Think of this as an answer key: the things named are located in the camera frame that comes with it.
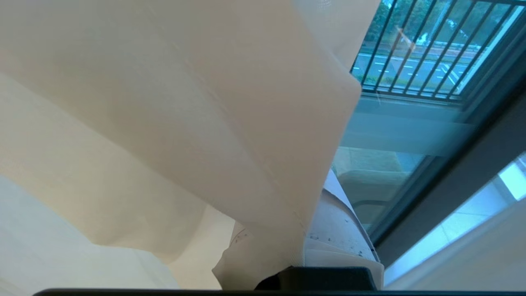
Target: balcony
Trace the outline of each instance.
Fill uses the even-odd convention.
[[[362,96],[332,170],[373,241],[526,71],[526,1],[382,0],[350,69]]]
[[[384,0],[350,73],[367,93],[463,105],[494,49],[523,24],[519,0]]]

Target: green foliage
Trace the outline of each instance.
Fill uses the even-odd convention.
[[[413,3],[416,1],[413,11],[407,21],[404,28],[402,27],[403,21],[407,16],[408,10]],[[429,17],[426,18],[426,14],[431,7],[432,0],[398,0],[393,9],[390,21],[386,27],[386,31],[381,40],[382,44],[391,45],[396,39],[398,33],[402,31],[405,36],[411,40],[421,38],[424,33],[427,33],[427,40],[429,41],[432,35],[437,33],[439,24],[442,19],[446,16],[446,12],[449,8],[451,0],[438,0]],[[454,33],[456,26],[462,21],[465,15],[469,14],[466,18],[464,25],[461,27],[461,33],[457,34],[453,39],[454,43],[463,44],[467,41],[471,34],[476,33],[471,42],[472,45],[481,45],[487,36],[495,29],[497,23],[508,9],[509,5],[497,4],[491,11],[489,17],[482,23],[482,26],[478,32],[474,32],[479,22],[482,20],[484,14],[490,7],[489,2],[477,2],[471,11],[468,11],[472,0],[458,0],[453,7],[451,14],[448,16],[448,20],[442,29],[438,32],[437,41],[447,42]],[[380,38],[380,33],[386,22],[387,15],[389,14],[389,6],[387,1],[381,1],[376,12],[376,15],[367,31],[365,41],[376,42]],[[416,36],[418,28],[424,22],[422,32],[419,36]]]

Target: curtain fold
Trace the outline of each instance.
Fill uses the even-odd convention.
[[[174,262],[209,204],[302,265],[378,1],[302,5],[2,2],[0,174],[94,243]]]

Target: railing bar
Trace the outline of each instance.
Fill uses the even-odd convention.
[[[457,25],[457,28],[455,29],[455,31],[453,32],[453,34],[451,35],[451,37],[449,38],[448,42],[447,42],[447,46],[444,48],[444,50],[442,51],[442,53],[440,54],[440,56],[438,57],[437,61],[435,62],[433,68],[431,69],[431,72],[429,72],[429,75],[427,76],[426,80],[424,81],[424,83],[422,84],[422,86],[420,87],[420,90],[418,91],[419,93],[421,93],[423,91],[423,89],[426,87],[426,85],[429,83],[429,80],[431,80],[431,77],[433,76],[434,74],[434,71],[437,69],[437,67],[440,65],[440,63],[442,62],[442,59],[444,58],[444,56],[446,55],[446,52],[448,51],[448,49],[451,47],[451,43],[453,43],[453,40],[455,39],[455,37],[457,36],[458,32],[460,31],[460,28],[462,28],[462,26],[464,25],[464,23],[466,22],[466,20],[468,19],[469,15],[471,14],[471,11],[473,10],[473,7],[475,6],[476,2],[475,1],[471,1],[471,4],[469,5],[469,8],[467,10],[467,13],[464,14],[464,16],[462,17],[462,19],[460,20],[460,23]]]
[[[363,78],[362,78],[363,82],[365,82],[365,80],[367,78],[367,75],[369,74],[369,70],[371,69],[371,64],[373,63],[373,60],[375,59],[376,51],[378,50],[378,47],[380,46],[380,42],[382,41],[383,34],[385,33],[385,31],[387,29],[387,25],[389,24],[389,21],[391,20],[391,15],[392,15],[393,11],[395,10],[396,2],[397,2],[397,0],[393,0],[393,2],[391,3],[391,8],[389,9],[389,12],[387,14],[386,22],[383,25],[382,31],[380,32],[380,35],[378,37],[378,41],[376,42],[376,45],[375,45],[375,49],[371,53],[371,60],[369,60],[369,63],[367,64],[367,68],[366,68],[365,72],[363,73]]]
[[[407,21],[409,20],[409,17],[411,16],[411,13],[413,12],[413,9],[414,9],[414,6],[416,5],[417,1],[414,0],[412,3],[411,3],[411,6],[409,6],[409,10],[407,11],[407,15],[406,17],[404,18],[403,22],[402,22],[402,31],[403,29],[406,27],[407,25]],[[380,76],[378,77],[378,80],[376,81],[376,85],[375,87],[378,87],[378,85],[380,85],[380,81],[382,80],[383,78],[383,75],[385,73],[385,70],[387,69],[387,65],[389,65],[389,62],[391,61],[391,58],[393,56],[393,53],[395,52],[397,46],[398,46],[398,42],[400,41],[400,36],[401,36],[401,32],[399,32],[394,40],[394,43],[393,45],[391,46],[391,51],[389,52],[389,54],[387,55],[387,59],[386,59],[386,63],[383,65],[383,68],[382,68],[382,72],[380,72]]]
[[[458,102],[455,102],[453,100],[449,100],[449,101],[446,101],[444,100],[443,98],[434,98],[434,97],[428,97],[428,96],[419,96],[419,95],[413,95],[413,94],[393,94],[393,93],[390,93],[390,92],[387,92],[387,91],[379,91],[379,90],[372,90],[372,89],[363,89],[362,90],[363,93],[367,93],[367,94],[371,94],[371,95],[385,95],[385,96],[393,96],[394,98],[392,100],[402,100],[402,101],[414,101],[414,100],[418,100],[418,102],[421,102],[421,103],[429,103],[430,101],[431,102],[436,102],[436,103],[440,103],[441,105],[454,105],[454,106],[460,106],[461,103],[460,101]]]
[[[469,36],[468,40],[466,41],[466,43],[464,44],[464,46],[460,50],[459,54],[453,60],[453,63],[451,63],[451,66],[449,67],[447,72],[444,74],[444,78],[440,81],[440,83],[438,84],[437,88],[433,92],[433,96],[435,96],[438,93],[438,90],[444,85],[444,82],[446,82],[446,79],[448,79],[448,76],[453,71],[453,68],[455,68],[455,66],[457,65],[458,61],[460,60],[460,58],[462,57],[464,52],[468,49],[469,44],[471,43],[471,41],[473,41],[473,39],[475,38],[475,35],[477,35],[477,33],[479,32],[480,28],[482,27],[482,24],[486,21],[488,16],[491,14],[493,9],[495,8],[495,5],[496,5],[496,3],[491,3],[490,7],[488,7],[488,9],[484,13],[482,19],[480,19],[479,23],[477,24],[477,26],[473,30],[473,33],[471,34],[471,36]]]
[[[526,6],[526,2],[524,0],[475,0],[478,2],[490,2],[490,3],[496,3],[496,4],[508,4],[513,6]]]
[[[409,82],[407,83],[406,85],[406,88],[404,89],[404,93],[407,92],[407,90],[409,89],[409,87],[411,86],[414,78],[417,76],[417,73],[418,71],[420,70],[420,67],[422,67],[422,64],[425,60],[425,58],[427,57],[427,54],[429,53],[429,51],[431,50],[431,48],[433,47],[433,44],[435,42],[435,40],[437,39],[438,37],[438,34],[440,33],[440,31],[442,30],[442,27],[444,27],[444,24],[446,23],[446,20],[448,19],[448,16],[451,14],[451,11],[453,10],[453,7],[455,6],[455,4],[457,3],[457,0],[452,0],[450,5],[449,5],[449,8],[448,8],[448,11],[446,12],[445,16],[442,18],[442,20],[440,21],[440,24],[438,26],[438,29],[435,31],[435,33],[433,34],[433,37],[428,45],[428,47],[426,48],[426,50],[424,51],[424,53],[422,54],[422,58],[420,59],[420,61],[418,62],[416,68],[414,69],[414,72],[413,72],[413,75],[411,76],[411,78],[409,78]]]
[[[460,75],[459,79],[457,80],[457,83],[455,83],[455,85],[453,86],[453,88],[449,91],[448,95],[446,96],[446,100],[449,100],[449,98],[453,95],[453,93],[455,92],[455,90],[457,89],[457,87],[459,87],[460,83],[462,82],[462,80],[465,78],[465,76],[468,74],[469,70],[471,69],[471,67],[473,67],[473,65],[475,64],[475,62],[477,61],[477,59],[479,58],[479,56],[484,52],[484,50],[486,49],[486,47],[488,47],[490,41],[493,39],[493,37],[495,37],[495,35],[497,34],[497,32],[499,31],[499,29],[501,28],[502,24],[506,21],[506,19],[508,19],[508,17],[510,16],[511,12],[513,11],[513,9],[515,8],[514,5],[511,5],[508,10],[504,13],[504,15],[502,16],[502,18],[500,19],[500,21],[498,22],[498,24],[495,26],[495,29],[493,29],[493,31],[491,32],[491,34],[488,36],[488,38],[484,41],[484,43],[482,44],[482,46],[480,46],[480,49],[479,51],[477,52],[477,54],[475,55],[475,57],[473,57],[473,59],[471,60],[471,62],[468,64],[468,66],[466,67],[466,69],[464,70],[464,73],[462,73],[462,75]]]
[[[420,36],[420,33],[422,33],[422,30],[424,29],[424,26],[426,25],[426,21],[431,15],[431,12],[434,9],[434,6],[436,3],[437,3],[437,0],[433,0],[433,2],[431,2],[431,6],[429,6],[428,11],[423,18],[422,24],[418,28],[417,33],[414,35],[414,38],[412,40],[413,44],[416,43],[416,41],[418,40],[418,37]],[[412,52],[411,48],[408,48],[406,56],[403,58],[402,64],[400,64],[400,68],[398,69],[396,75],[394,76],[393,82],[391,83],[391,86],[389,87],[389,91],[392,91],[392,89],[394,88],[396,81],[398,80],[398,78],[400,77],[400,74],[402,73],[403,67],[406,65],[406,62],[409,59],[409,56],[411,55],[411,52]]]

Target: window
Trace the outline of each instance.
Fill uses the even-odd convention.
[[[526,77],[525,5],[520,0],[380,2],[350,69],[362,96],[332,170],[386,265],[461,203],[414,226],[411,243],[393,238],[456,161],[518,100]],[[520,193],[518,187],[512,190]]]
[[[388,285],[509,206],[526,198],[523,152],[386,269]]]

